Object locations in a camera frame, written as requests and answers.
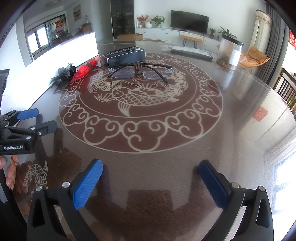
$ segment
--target curtain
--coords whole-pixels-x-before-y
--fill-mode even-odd
[[[280,15],[267,4],[266,12],[271,16],[272,25],[269,42],[265,54],[270,60],[262,65],[256,74],[266,84],[273,84],[278,77],[286,54],[289,28]]]
[[[271,21],[271,17],[267,13],[261,10],[256,11],[256,22],[249,49],[255,46],[259,51],[265,53],[271,31]]]

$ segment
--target painting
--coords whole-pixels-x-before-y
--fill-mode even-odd
[[[77,21],[77,20],[81,19],[80,4],[73,8],[73,16],[74,16],[74,21]]]

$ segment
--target glasses lens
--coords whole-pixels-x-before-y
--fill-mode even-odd
[[[114,73],[117,69],[108,68],[110,72]],[[112,75],[114,78],[128,79],[135,76],[135,68],[133,66],[127,66]]]
[[[158,66],[151,66],[154,70],[156,70],[158,73],[160,73],[164,78],[168,77],[170,73],[173,72],[173,69],[167,69],[164,67],[158,67]],[[161,80],[162,78],[159,76],[157,72],[155,72],[152,69],[149,69],[147,67],[142,67],[143,70],[143,76],[146,79],[150,80]]]

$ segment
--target black box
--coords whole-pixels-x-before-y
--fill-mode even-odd
[[[145,61],[146,50],[133,46],[104,53],[102,58],[105,60],[105,65],[109,68],[122,64],[133,64]]]

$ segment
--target television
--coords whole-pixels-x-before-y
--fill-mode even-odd
[[[170,26],[192,30],[202,34],[207,33],[209,17],[191,12],[174,11],[171,13]]]

